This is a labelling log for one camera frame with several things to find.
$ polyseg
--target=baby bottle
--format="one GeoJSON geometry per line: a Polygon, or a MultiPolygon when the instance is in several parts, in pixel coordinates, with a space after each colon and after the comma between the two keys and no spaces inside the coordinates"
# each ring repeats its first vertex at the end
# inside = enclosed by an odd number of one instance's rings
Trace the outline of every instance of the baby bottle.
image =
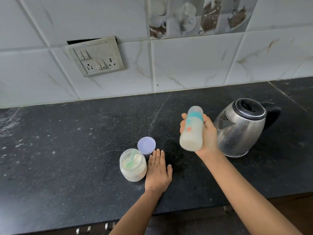
{"type": "Polygon", "coordinates": [[[179,138],[180,146],[187,151],[197,151],[202,147],[203,110],[192,106],[187,115],[185,129],[179,138]]]}

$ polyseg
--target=kettle base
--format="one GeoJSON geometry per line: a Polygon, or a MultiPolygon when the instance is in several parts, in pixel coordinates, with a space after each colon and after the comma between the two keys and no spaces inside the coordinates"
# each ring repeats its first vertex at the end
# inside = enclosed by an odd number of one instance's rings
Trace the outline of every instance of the kettle base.
{"type": "Polygon", "coordinates": [[[240,153],[240,154],[236,154],[236,155],[226,155],[226,154],[224,154],[224,155],[225,155],[226,157],[229,157],[229,158],[240,158],[240,157],[246,155],[248,152],[249,152],[249,150],[246,151],[245,153],[240,153]]]}

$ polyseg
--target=hand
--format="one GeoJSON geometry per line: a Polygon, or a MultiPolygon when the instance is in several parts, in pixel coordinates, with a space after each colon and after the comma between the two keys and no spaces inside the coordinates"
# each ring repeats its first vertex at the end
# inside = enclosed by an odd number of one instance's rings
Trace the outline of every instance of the hand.
{"type": "MultiPolygon", "coordinates": [[[[202,144],[202,148],[196,151],[195,153],[199,156],[199,158],[203,160],[205,156],[214,154],[219,149],[217,148],[216,128],[214,127],[212,121],[210,120],[209,117],[207,117],[206,114],[203,114],[202,117],[203,117],[203,122],[204,122],[204,129],[202,132],[203,144],[202,144]]],[[[185,128],[185,124],[186,124],[185,120],[187,118],[187,114],[183,113],[182,118],[184,120],[180,123],[180,133],[182,133],[182,131],[185,128]]]]}
{"type": "Polygon", "coordinates": [[[172,181],[173,168],[171,165],[165,166],[165,154],[162,150],[157,149],[153,151],[153,155],[150,155],[148,161],[148,171],[146,175],[145,189],[146,191],[153,191],[159,193],[161,197],[162,193],[166,191],[172,181]]]}

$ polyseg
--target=switch board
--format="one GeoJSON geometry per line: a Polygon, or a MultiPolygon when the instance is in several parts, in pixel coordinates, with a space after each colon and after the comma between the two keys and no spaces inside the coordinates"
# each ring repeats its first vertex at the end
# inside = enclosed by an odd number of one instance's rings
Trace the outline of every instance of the switch board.
{"type": "Polygon", "coordinates": [[[125,69],[114,36],[71,44],[66,48],[84,77],[125,69]]]}

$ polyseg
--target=kettle lid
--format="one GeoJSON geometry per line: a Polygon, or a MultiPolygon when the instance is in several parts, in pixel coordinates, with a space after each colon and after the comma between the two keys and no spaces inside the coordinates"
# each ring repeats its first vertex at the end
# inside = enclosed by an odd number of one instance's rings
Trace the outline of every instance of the kettle lid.
{"type": "Polygon", "coordinates": [[[234,111],[241,117],[249,120],[261,120],[266,116],[266,110],[257,101],[249,98],[241,98],[233,103],[234,111]]]}

